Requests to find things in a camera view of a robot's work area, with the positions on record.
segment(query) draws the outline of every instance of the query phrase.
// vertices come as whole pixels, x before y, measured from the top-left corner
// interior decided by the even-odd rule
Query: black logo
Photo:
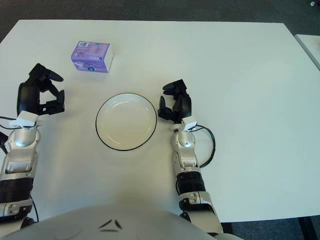
[[[110,229],[111,226],[108,226],[108,227],[107,227],[108,229],[102,229],[102,228],[104,228],[105,226],[107,226],[108,224],[110,224],[111,222],[113,222],[112,219],[110,219],[109,221],[107,221],[105,224],[102,224],[102,225],[99,227],[99,229],[101,229],[100,232],[116,232],[116,233],[118,233],[119,231],[122,230],[122,226],[120,225],[120,223],[118,222],[118,220],[114,220],[114,224],[115,224],[115,226],[117,227],[117,229]]]

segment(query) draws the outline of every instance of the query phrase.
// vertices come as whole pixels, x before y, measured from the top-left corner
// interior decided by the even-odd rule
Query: tissue box
[[[110,43],[79,41],[71,60],[80,71],[108,73],[113,57]]]

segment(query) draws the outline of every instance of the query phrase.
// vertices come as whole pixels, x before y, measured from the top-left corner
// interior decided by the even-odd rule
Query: white plate
[[[121,93],[108,99],[100,108],[95,128],[108,147],[128,151],[151,138],[157,125],[154,106],[143,96]]]

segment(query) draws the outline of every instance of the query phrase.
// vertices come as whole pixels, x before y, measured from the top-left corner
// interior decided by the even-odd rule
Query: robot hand
[[[207,233],[220,234],[223,228],[210,194],[206,191],[195,154],[196,139],[191,129],[197,126],[197,121],[191,116],[191,99],[186,89],[182,79],[164,86],[163,93],[173,95],[176,102],[171,110],[161,97],[158,110],[159,117],[176,123],[171,127],[174,131],[171,145],[175,187],[179,195],[179,207],[183,211],[180,216]]]
[[[1,148],[6,156],[0,172],[0,236],[4,232],[8,233],[4,226],[16,231],[34,222],[26,216],[33,205],[31,190],[38,162],[36,148],[40,141],[38,116],[65,110],[65,93],[63,90],[58,91],[51,80],[62,82],[63,78],[41,64],[36,64],[29,73],[29,79],[19,86],[18,117],[9,122],[14,130],[8,137],[1,133]],[[40,92],[46,91],[50,91],[56,100],[40,104]],[[4,146],[6,140],[9,151]]]

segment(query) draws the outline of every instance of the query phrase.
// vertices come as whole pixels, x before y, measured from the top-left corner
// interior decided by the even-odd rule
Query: gray carpet floor
[[[320,35],[320,6],[309,0],[0,0],[0,42],[20,19],[285,23],[293,35]],[[312,217],[320,238],[320,217]],[[253,240],[303,240],[298,219],[232,223]]]

